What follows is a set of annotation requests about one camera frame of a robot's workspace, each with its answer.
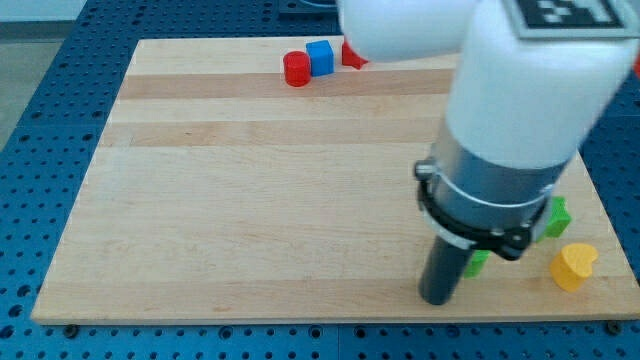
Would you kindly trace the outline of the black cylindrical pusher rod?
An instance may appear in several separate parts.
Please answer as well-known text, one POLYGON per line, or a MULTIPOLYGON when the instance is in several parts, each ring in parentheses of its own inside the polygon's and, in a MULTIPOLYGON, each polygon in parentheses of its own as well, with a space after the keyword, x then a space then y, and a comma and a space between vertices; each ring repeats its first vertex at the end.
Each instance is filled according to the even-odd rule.
POLYGON ((473 253, 436 236, 418 286, 421 297, 432 305, 447 303, 473 253))

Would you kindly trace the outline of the silver flange with black clamp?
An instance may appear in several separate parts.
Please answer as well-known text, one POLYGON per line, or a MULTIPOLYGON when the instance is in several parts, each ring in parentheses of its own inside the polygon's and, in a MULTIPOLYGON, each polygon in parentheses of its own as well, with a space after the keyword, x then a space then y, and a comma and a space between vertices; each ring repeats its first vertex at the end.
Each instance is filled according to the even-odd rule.
POLYGON ((429 156, 415 164, 418 206, 449 244, 514 261, 544 236, 552 192, 566 165, 502 166, 467 150, 444 130, 429 156))

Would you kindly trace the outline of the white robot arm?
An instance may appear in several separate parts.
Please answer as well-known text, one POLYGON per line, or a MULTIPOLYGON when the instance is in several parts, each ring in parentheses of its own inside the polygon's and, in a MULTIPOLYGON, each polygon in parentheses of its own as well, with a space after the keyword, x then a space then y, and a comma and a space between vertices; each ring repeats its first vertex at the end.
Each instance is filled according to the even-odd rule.
POLYGON ((471 256, 520 258, 554 187, 626 79, 639 21, 625 1, 341 1, 339 23, 373 63, 459 54, 445 120, 414 166, 435 233, 422 298, 446 303, 471 256))

